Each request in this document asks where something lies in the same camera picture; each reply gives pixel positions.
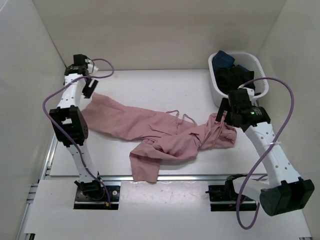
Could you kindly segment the pink trousers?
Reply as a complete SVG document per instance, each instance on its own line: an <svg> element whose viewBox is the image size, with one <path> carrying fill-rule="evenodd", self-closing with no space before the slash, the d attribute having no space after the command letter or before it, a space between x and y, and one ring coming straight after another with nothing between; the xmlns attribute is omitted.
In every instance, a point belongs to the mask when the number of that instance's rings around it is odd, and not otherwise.
<svg viewBox="0 0 320 240"><path fill-rule="evenodd" d="M198 125L178 110L167 112L125 106L95 93L82 110L90 130L123 141L138 141L129 153L135 182L156 183L162 162L179 163L197 157L200 151L233 148L237 130L216 121L212 113Z"/></svg>

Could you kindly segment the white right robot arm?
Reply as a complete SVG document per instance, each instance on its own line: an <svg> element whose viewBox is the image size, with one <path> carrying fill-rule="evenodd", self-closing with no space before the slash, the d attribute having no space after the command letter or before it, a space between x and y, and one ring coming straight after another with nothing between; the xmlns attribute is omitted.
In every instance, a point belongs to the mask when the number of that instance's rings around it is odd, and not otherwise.
<svg viewBox="0 0 320 240"><path fill-rule="evenodd" d="M260 203L269 216L303 209L315 186L291 165L275 140L269 115L263 107L252 104L248 91L243 88L230 91L228 97L222 99L216 120L242 129L263 158L261 163L268 176L268 183L262 183L253 179L246 181L246 174L231 175L225 182L226 197L236 200L245 195Z"/></svg>

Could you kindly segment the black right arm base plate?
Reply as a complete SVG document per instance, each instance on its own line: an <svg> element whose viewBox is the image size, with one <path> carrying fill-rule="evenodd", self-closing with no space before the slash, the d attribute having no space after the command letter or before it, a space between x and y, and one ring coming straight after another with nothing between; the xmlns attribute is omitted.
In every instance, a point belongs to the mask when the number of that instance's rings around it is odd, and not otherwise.
<svg viewBox="0 0 320 240"><path fill-rule="evenodd" d="M230 193L225 185L209 185L205 192L209 196L211 212L235 212L238 194ZM239 210L252 212L257 209L257 203L243 195Z"/></svg>

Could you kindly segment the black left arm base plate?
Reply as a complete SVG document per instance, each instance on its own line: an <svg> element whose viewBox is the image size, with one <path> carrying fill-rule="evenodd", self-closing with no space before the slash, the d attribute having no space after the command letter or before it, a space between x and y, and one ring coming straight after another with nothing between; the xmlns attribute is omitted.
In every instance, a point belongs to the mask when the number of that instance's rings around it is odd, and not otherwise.
<svg viewBox="0 0 320 240"><path fill-rule="evenodd" d="M121 193L120 185L107 185L105 188L98 182L78 183L73 208L75 210L118 210Z"/></svg>

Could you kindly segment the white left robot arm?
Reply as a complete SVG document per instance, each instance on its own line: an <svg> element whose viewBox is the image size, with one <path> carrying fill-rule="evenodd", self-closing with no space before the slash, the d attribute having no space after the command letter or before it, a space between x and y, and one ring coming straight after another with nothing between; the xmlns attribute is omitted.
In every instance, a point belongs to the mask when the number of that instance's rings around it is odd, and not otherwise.
<svg viewBox="0 0 320 240"><path fill-rule="evenodd" d="M79 108L81 97L90 98L98 84L97 80L89 78L89 62L86 55L73 56L73 64L64 72L64 84L69 86L63 91L57 107L49 111L49 116L57 140L67 148L76 165L77 189L93 200L100 200L105 188L99 182L99 171L87 148L89 129Z"/></svg>

